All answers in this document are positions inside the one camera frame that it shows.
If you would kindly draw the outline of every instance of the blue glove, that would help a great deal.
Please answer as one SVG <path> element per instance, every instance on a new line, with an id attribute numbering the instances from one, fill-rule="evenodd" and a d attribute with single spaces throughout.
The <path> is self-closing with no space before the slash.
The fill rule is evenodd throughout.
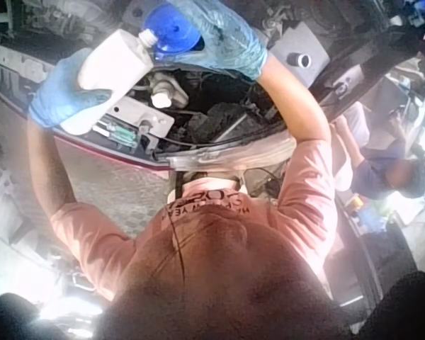
<path id="1" fill-rule="evenodd" d="M 52 73 L 39 88 L 28 113 L 44 128 L 52 128 L 86 108 L 105 103 L 110 90 L 82 90 L 77 75 L 91 49 L 84 48 L 58 62 Z"/>
<path id="2" fill-rule="evenodd" d="M 170 60 L 208 69 L 236 69 L 250 79 L 261 76 L 268 51 L 254 30 L 218 0 L 167 0 L 198 29 L 205 49 Z"/>

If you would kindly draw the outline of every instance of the engine bay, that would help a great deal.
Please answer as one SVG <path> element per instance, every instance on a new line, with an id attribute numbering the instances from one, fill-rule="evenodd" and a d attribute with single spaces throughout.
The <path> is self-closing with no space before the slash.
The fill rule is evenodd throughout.
<path id="1" fill-rule="evenodd" d="M 164 2 L 16 1 L 12 27 L 0 34 L 0 93 L 25 115 L 58 60 L 81 47 L 95 48 L 117 28 L 137 35 Z M 405 1 L 359 1 L 359 6 L 353 0 L 223 2 L 310 88 L 330 119 L 358 96 L 354 89 L 372 85 L 366 84 L 374 75 L 368 76 L 365 64 L 405 34 L 390 23 L 406 9 Z M 412 18 L 402 19 L 401 27 L 413 27 Z M 193 49 L 203 49 L 202 43 Z M 239 72 L 177 64 L 156 52 L 153 57 L 155 68 L 91 132 L 72 137 L 60 130 L 63 138 L 156 164 L 170 154 L 229 149 L 284 132 L 267 93 Z"/>

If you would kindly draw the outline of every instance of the person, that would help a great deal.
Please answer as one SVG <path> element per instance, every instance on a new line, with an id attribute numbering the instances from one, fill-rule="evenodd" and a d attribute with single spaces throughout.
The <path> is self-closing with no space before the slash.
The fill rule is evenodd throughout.
<path id="1" fill-rule="evenodd" d="M 392 141 L 382 149 L 377 149 L 380 142 L 368 144 L 370 132 L 359 102 L 338 117 L 334 127 L 351 158 L 354 193 L 372 200 L 382 200 L 395 191 L 407 198 L 425 194 L 425 162 L 405 159 L 406 141 L 397 117 L 387 122 L 385 134 Z"/>
<path id="2" fill-rule="evenodd" d="M 205 41 L 202 52 L 178 61 L 236 69 L 257 80 L 298 146 L 277 205 L 229 188 L 190 192 L 130 239 L 74 196 L 50 128 L 110 93 L 76 87 L 88 50 L 60 61 L 29 108 L 30 170 L 55 234 L 111 301 L 95 337 L 349 339 L 345 318 L 315 275 L 337 222 L 322 109 L 234 11 L 216 0 L 169 2 Z"/>

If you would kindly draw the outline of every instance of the pink shirt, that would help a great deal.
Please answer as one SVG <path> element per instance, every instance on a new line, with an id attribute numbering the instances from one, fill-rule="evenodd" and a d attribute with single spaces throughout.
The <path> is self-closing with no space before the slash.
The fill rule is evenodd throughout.
<path id="1" fill-rule="evenodd" d="M 317 273 L 336 231 L 331 147 L 323 141 L 297 146 L 277 205 L 232 189 L 195 192 L 161 209 L 137 239 L 126 236 L 99 209 L 83 203 L 66 204 L 52 216 L 51 223 L 98 292 L 112 300 L 137 249 L 170 227 L 167 215 L 175 222 L 202 205 L 221 205 L 277 229 Z"/>

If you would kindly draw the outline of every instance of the white bottle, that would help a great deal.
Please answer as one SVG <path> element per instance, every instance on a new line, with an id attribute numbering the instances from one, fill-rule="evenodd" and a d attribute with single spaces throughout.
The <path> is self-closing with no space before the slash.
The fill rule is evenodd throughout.
<path id="1" fill-rule="evenodd" d="M 117 30 L 105 39 L 85 60 L 79 72 L 82 89 L 110 89 L 111 98 L 104 104 L 87 108 L 61 123 L 71 135 L 83 135 L 114 106 L 154 66 L 147 49 L 157 43 L 150 30 L 139 37 Z"/>

